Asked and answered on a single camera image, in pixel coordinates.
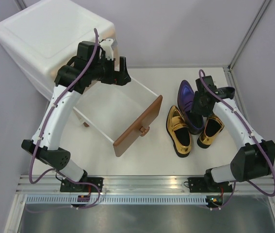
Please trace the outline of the brown-front pulled-out drawer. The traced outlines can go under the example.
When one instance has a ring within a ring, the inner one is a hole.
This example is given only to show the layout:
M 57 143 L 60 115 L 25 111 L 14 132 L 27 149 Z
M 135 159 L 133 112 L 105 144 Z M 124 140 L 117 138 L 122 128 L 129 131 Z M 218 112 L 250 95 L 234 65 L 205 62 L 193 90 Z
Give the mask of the brown-front pulled-out drawer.
M 88 126 L 95 128 L 112 144 L 116 157 L 140 136 L 160 112 L 163 97 L 132 78 L 125 86 L 95 82 L 73 108 Z

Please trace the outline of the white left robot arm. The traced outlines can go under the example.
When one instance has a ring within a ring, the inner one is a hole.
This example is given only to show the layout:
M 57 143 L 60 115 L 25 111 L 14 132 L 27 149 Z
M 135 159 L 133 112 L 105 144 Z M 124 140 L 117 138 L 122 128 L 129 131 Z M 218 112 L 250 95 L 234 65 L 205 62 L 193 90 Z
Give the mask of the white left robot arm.
M 68 192 L 88 192 L 87 172 L 70 158 L 70 152 L 59 146 L 65 124 L 73 107 L 92 81 L 124 86 L 131 81 L 125 57 L 120 57 L 115 70 L 114 39 L 99 43 L 82 41 L 77 54 L 56 75 L 53 94 L 43 120 L 31 139 L 23 140 L 21 147 L 32 159 L 49 165 L 61 176 L 62 188 Z

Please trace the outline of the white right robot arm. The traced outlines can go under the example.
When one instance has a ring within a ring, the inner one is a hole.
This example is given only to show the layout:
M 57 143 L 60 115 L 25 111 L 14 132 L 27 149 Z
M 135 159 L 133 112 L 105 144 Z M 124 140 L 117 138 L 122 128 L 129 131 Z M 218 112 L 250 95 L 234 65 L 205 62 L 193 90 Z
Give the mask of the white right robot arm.
M 195 81 L 197 91 L 192 111 L 204 117 L 211 114 L 219 117 L 238 150 L 229 164 L 206 170 L 204 188 L 214 192 L 221 183 L 251 183 L 253 179 L 268 175 L 272 175 L 275 185 L 275 143 L 264 140 L 241 114 L 234 100 L 235 88 L 218 88 L 211 76 L 205 76 L 202 70 L 199 75 Z

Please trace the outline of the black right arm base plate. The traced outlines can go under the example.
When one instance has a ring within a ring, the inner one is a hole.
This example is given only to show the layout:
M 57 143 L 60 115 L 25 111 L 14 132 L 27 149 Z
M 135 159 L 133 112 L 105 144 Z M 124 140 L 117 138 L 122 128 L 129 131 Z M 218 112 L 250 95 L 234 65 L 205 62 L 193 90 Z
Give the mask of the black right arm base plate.
M 207 183 L 203 177 L 189 177 L 190 193 L 231 193 L 233 186 L 229 182 Z

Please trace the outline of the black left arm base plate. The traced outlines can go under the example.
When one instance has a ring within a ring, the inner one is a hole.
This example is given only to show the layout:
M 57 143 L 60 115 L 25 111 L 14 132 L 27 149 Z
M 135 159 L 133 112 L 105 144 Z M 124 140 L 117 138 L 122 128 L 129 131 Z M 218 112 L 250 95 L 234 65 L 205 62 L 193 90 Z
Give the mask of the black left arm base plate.
M 103 177 L 87 177 L 86 181 L 98 187 L 99 191 L 103 188 Z M 61 180 L 60 192 L 70 192 L 70 193 L 97 193 L 97 189 L 92 185 L 88 184 L 74 184 L 67 180 Z

